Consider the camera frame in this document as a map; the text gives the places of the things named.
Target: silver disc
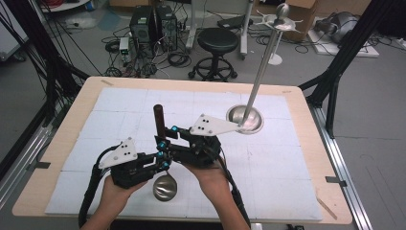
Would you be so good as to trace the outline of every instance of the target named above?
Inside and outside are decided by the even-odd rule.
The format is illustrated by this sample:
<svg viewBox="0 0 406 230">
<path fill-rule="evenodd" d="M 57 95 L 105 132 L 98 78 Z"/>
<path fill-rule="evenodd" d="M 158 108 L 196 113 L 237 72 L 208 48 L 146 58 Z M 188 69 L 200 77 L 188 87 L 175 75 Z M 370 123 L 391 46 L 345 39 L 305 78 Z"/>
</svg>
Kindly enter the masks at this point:
<svg viewBox="0 0 406 230">
<path fill-rule="evenodd" d="M 170 201 L 176 196 L 177 183 L 170 174 L 161 175 L 153 183 L 153 194 L 160 201 Z"/>
</svg>

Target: cardboard box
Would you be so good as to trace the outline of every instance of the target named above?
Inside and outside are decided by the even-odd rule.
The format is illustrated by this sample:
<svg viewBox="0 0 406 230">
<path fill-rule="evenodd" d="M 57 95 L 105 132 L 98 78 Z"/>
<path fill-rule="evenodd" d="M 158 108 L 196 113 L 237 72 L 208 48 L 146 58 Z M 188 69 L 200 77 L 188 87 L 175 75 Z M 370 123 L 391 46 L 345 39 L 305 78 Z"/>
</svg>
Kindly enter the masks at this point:
<svg viewBox="0 0 406 230">
<path fill-rule="evenodd" d="M 319 0 L 316 15 L 327 17 L 332 12 L 350 12 L 354 15 L 362 15 L 370 2 L 371 0 Z"/>
<path fill-rule="evenodd" d="M 283 36 L 293 41 L 304 40 L 308 30 L 313 24 L 316 10 L 319 6 L 319 0 L 286 0 L 286 3 L 289 4 L 290 7 L 288 17 L 293 21 L 303 20 L 303 22 L 296 23 L 296 30 L 301 33 L 286 32 L 283 33 Z M 254 4 L 252 15 L 259 15 L 257 11 L 264 14 L 274 14 L 276 12 L 276 7 L 277 6 L 260 4 L 257 0 Z"/>
</svg>

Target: black stool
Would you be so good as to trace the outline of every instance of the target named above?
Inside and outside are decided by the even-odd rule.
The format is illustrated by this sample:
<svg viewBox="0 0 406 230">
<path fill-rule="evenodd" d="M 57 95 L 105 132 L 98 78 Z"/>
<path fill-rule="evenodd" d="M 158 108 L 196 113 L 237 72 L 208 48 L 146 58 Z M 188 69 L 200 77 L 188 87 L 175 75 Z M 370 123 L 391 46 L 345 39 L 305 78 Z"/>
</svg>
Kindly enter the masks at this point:
<svg viewBox="0 0 406 230">
<path fill-rule="evenodd" d="M 238 46 L 238 37 L 233 32 L 222 28 L 208 28 L 204 29 L 198 36 L 197 42 L 204 50 L 212 53 L 212 57 L 206 57 L 193 67 L 193 70 L 189 72 L 189 78 L 194 78 L 197 73 L 203 78 L 203 81 L 227 81 L 228 78 L 235 79 L 237 73 L 234 71 L 233 66 L 223 56 L 236 49 Z M 204 65 L 203 62 L 211 60 L 210 66 Z M 226 64 L 226 67 L 219 67 L 219 62 L 222 61 Z M 202 73 L 201 70 L 207 70 L 207 73 Z"/>
</svg>

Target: gray floor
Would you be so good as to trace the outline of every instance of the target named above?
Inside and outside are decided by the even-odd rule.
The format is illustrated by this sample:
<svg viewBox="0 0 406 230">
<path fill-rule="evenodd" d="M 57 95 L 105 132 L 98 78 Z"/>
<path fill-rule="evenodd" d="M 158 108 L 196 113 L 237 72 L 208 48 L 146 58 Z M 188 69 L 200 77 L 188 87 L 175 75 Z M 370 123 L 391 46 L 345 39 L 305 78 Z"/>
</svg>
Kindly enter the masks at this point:
<svg viewBox="0 0 406 230">
<path fill-rule="evenodd" d="M 101 43 L 103 37 L 128 25 L 129 20 L 107 10 L 92 12 L 101 24 L 94 29 L 72 34 L 77 44 L 103 72 L 108 64 L 108 54 Z M 218 18 L 205 19 L 205 26 Z M 76 66 L 97 76 L 97 71 L 76 49 L 73 42 L 65 40 Z M 248 40 L 249 55 L 241 60 L 238 51 L 226 56 L 238 72 L 231 82 L 253 83 L 259 68 L 264 46 L 255 39 Z M 283 58 L 279 66 L 267 68 L 263 83 L 299 85 L 322 74 L 333 57 L 316 55 L 311 47 L 306 54 L 295 51 L 296 45 L 281 43 L 278 54 Z M 373 229 L 406 229 L 406 152 L 404 130 L 406 123 L 406 53 L 379 44 L 375 49 L 379 58 L 358 57 L 345 72 L 338 93 L 334 123 L 336 140 L 349 167 L 352 180 L 368 213 Z M 194 47 L 192 64 L 208 56 Z M 164 71 L 172 80 L 189 81 L 187 68 L 167 68 Z M 9 151 L 18 136 L 43 104 L 44 93 L 31 64 L 7 62 L 0 64 L 0 159 Z M 157 79 L 168 76 L 158 72 Z M 11 208 L 30 177 L 27 172 L 14 193 L 1 209 L 0 229 L 75 229 L 75 218 L 20 218 Z M 264 229 L 285 229 L 282 224 L 265 224 Z M 306 225 L 306 229 L 355 229 L 347 226 Z"/>
</svg>

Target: human hand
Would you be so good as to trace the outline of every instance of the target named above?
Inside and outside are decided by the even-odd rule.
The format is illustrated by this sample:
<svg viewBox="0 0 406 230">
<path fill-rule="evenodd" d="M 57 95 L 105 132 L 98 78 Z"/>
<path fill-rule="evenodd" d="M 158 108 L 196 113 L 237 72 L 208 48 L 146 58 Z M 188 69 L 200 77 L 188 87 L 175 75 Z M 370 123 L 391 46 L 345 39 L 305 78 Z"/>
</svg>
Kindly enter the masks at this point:
<svg viewBox="0 0 406 230">
<path fill-rule="evenodd" d="M 123 189 L 114 184 L 111 175 L 107 176 L 104 180 L 101 202 L 98 209 L 103 209 L 105 212 L 116 217 L 125 207 L 129 197 L 145 184 L 147 182 L 142 182 L 129 189 Z"/>
<path fill-rule="evenodd" d="M 218 164 L 212 164 L 209 168 L 196 168 L 184 165 L 199 181 L 203 194 L 211 203 L 230 195 L 230 186 L 224 170 Z"/>
<path fill-rule="evenodd" d="M 104 230 L 123 210 L 129 197 L 147 181 L 137 184 L 129 189 L 123 189 L 114 184 L 111 175 L 104 180 L 101 201 L 95 214 L 80 228 L 81 230 Z"/>
<path fill-rule="evenodd" d="M 204 195 L 217 211 L 224 230 L 249 230 L 247 222 L 230 193 L 229 181 L 225 172 L 218 165 L 213 164 L 207 169 L 198 169 L 188 165 L 185 167 L 196 176 Z"/>
</svg>

